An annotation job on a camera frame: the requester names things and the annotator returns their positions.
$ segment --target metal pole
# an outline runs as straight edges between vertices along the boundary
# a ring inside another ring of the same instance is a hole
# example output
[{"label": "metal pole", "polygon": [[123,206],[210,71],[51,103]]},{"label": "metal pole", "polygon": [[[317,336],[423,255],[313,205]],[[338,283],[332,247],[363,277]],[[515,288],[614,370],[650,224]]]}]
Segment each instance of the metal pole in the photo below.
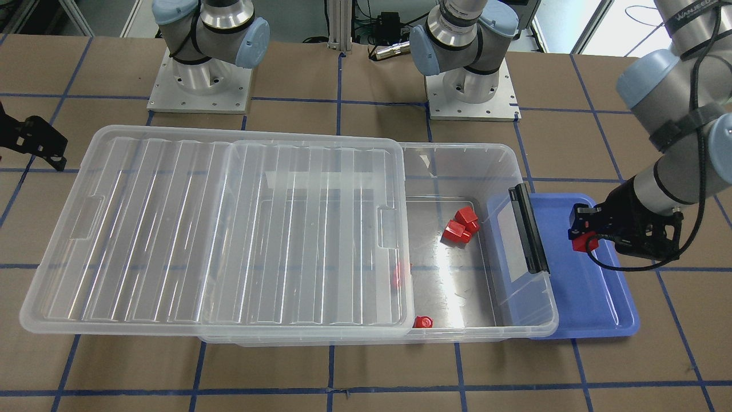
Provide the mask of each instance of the metal pole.
[{"label": "metal pole", "polygon": [[351,0],[327,0],[330,20],[328,47],[351,52]]},{"label": "metal pole", "polygon": [[572,54],[581,54],[585,50],[587,44],[590,43],[590,39],[592,39],[597,28],[600,27],[602,20],[605,19],[605,16],[608,14],[608,11],[613,6],[614,2],[615,0],[602,0],[600,2],[592,14],[592,17],[590,17],[590,21],[587,23],[587,26],[585,26],[582,34],[580,34],[580,38],[577,39],[575,47],[572,48]]},{"label": "metal pole", "polygon": [[81,14],[81,10],[79,10],[79,6],[76,4],[76,1],[74,0],[59,0],[59,3],[61,7],[64,8],[66,11],[66,14],[69,15],[69,19],[74,23],[74,26],[76,26],[79,31],[87,36],[87,37],[93,37],[94,32],[92,31],[92,27],[89,25],[89,22],[86,21],[84,16]]}]

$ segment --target red bottle cap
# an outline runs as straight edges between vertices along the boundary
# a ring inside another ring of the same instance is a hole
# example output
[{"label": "red bottle cap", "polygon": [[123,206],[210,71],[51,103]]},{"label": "red bottle cap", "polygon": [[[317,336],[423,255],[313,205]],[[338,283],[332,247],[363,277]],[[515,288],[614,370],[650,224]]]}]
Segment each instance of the red bottle cap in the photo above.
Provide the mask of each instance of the red bottle cap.
[{"label": "red bottle cap", "polygon": [[414,320],[414,327],[415,328],[431,328],[432,327],[432,318],[429,316],[417,316],[417,318]]}]

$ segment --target transparent lid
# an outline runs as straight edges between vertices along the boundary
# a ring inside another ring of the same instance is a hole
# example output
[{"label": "transparent lid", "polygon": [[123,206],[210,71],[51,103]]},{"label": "transparent lid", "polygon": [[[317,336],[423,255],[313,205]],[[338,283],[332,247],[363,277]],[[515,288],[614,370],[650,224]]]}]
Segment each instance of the transparent lid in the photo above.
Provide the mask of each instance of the transparent lid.
[{"label": "transparent lid", "polygon": [[108,126],[20,317],[52,333],[400,336],[408,250],[395,141]]}]

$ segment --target black handle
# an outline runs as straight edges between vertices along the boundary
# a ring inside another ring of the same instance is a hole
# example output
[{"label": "black handle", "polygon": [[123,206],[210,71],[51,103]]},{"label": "black handle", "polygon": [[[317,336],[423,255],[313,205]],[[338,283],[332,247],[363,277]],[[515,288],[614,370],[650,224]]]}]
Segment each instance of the black handle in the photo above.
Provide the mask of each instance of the black handle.
[{"label": "black handle", "polygon": [[548,272],[549,264],[547,264],[542,238],[539,235],[537,220],[534,217],[534,208],[529,199],[529,190],[525,183],[519,183],[516,187],[509,188],[508,192],[511,196],[523,254],[526,257],[526,267],[529,269],[529,273]]}]

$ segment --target red cube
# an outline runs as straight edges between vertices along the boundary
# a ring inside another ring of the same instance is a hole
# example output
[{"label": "red cube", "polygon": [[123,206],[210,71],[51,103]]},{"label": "red cube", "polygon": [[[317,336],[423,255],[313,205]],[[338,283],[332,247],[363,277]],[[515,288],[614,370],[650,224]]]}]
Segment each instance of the red cube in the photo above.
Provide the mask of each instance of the red cube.
[{"label": "red cube", "polygon": [[466,230],[462,224],[451,220],[447,222],[447,227],[442,232],[442,237],[456,243],[467,243],[473,237],[473,234]]},{"label": "red cube", "polygon": [[470,206],[465,206],[458,210],[455,214],[455,220],[459,224],[462,224],[471,234],[480,229],[480,225],[478,224],[478,215],[475,214],[473,208]]}]

